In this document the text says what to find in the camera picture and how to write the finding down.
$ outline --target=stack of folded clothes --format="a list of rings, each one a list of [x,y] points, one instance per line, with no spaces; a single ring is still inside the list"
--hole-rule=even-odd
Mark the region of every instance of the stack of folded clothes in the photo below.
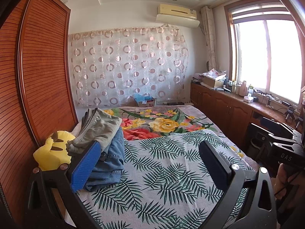
[[[67,143],[68,155],[80,154],[93,141],[101,146],[101,156],[91,172],[84,189],[95,191],[120,182],[124,170],[124,137],[122,119],[99,108],[88,109],[81,121],[79,134]]]

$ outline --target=wooden wardrobe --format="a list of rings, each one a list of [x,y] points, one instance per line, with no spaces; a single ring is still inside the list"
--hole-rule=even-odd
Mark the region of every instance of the wooden wardrobe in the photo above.
[[[21,0],[0,29],[0,197],[21,225],[33,153],[77,123],[67,65],[70,9]]]

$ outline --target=sheer curtain with circles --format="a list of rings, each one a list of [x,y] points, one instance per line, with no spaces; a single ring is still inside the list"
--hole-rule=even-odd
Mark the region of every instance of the sheer curtain with circles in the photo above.
[[[172,27],[98,30],[70,35],[78,103],[127,106],[135,94],[184,98],[188,48]]]

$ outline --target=cardboard box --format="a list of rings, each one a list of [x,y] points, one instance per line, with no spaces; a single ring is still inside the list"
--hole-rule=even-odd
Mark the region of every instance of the cardboard box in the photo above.
[[[143,102],[137,102],[138,107],[153,107],[155,105],[155,100],[148,100]]]
[[[224,85],[224,81],[215,81],[208,77],[203,77],[203,83],[214,88],[222,88],[222,86]]]

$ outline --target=metal bolt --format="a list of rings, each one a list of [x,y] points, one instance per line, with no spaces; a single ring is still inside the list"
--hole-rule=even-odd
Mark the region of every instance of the metal bolt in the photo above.
[[[67,169],[68,168],[68,165],[67,164],[61,164],[60,165],[60,169],[61,170],[65,170],[65,169]]]
[[[39,168],[38,168],[38,167],[36,167],[36,168],[33,169],[33,173],[34,173],[34,174],[36,174],[36,173],[38,173],[38,172],[39,172]]]
[[[268,172],[268,170],[265,167],[261,167],[260,172],[266,174]]]
[[[238,164],[232,164],[232,169],[238,170],[239,169],[239,165]]]

